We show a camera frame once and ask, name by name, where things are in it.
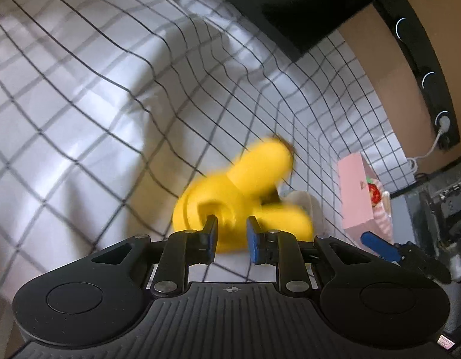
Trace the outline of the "pink striped fluffy towel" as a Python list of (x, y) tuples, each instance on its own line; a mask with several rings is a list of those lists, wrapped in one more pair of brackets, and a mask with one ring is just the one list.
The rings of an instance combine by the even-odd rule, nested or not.
[(384, 191), (381, 201), (373, 208), (374, 220), (380, 230), (380, 237), (393, 243), (393, 222), (391, 217), (390, 193)]

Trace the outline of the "yellow plastic toy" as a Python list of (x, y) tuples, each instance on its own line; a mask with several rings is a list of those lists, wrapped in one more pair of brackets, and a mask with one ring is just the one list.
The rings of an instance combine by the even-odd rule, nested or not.
[(249, 147), (234, 164), (192, 182), (178, 198), (172, 225), (176, 232), (204, 227), (218, 219), (218, 253), (247, 247), (247, 219), (254, 216), (262, 231), (281, 230), (299, 241), (312, 241), (314, 228), (306, 211), (278, 197), (277, 183), (290, 175), (293, 147), (268, 137)]

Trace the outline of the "white checkered tablecloth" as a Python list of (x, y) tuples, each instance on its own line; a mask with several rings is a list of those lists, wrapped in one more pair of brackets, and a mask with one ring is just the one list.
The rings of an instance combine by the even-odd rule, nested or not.
[(279, 191), (344, 239), (338, 160), (414, 176), (366, 72), (332, 32), (292, 62), (225, 0), (0, 0), (0, 296), (136, 233), (160, 240), (199, 177), (276, 135)]

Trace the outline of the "pink cardboard box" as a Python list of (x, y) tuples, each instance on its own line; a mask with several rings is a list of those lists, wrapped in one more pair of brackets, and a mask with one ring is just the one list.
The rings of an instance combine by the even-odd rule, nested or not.
[(363, 247), (360, 241), (363, 232), (374, 232), (379, 237), (381, 234), (374, 220), (367, 178), (376, 181), (381, 193), (386, 190), (359, 152), (339, 160), (338, 176), (342, 200), (342, 227), (350, 239)]

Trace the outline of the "beige round pouch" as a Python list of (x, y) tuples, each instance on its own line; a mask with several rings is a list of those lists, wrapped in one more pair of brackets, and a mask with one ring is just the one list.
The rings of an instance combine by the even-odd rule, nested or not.
[(325, 216), (315, 196), (306, 191), (290, 191), (283, 197), (283, 202), (300, 206), (308, 214), (316, 236), (323, 237), (327, 233)]

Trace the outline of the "black power strip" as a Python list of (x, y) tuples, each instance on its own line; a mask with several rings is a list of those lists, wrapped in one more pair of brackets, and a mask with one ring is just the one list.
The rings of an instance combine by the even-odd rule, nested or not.
[(448, 151), (460, 143), (452, 97), (423, 24), (408, 0), (375, 0), (373, 6), (399, 44), (423, 95), (433, 129), (440, 120), (449, 119), (449, 130), (443, 133), (439, 147)]

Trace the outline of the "red strawberry plush toy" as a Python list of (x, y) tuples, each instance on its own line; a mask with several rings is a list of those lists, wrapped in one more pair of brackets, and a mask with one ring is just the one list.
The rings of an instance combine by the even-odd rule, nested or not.
[(370, 195), (370, 200), (375, 208), (381, 202), (381, 192), (375, 180), (367, 178), (367, 188)]

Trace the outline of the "black framed display panel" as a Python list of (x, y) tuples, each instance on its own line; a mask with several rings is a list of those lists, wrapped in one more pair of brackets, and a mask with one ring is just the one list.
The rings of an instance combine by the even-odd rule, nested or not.
[(393, 237), (415, 243), (448, 268), (451, 283), (443, 285), (451, 310), (445, 333), (461, 339), (461, 162), (433, 174), (391, 199)]

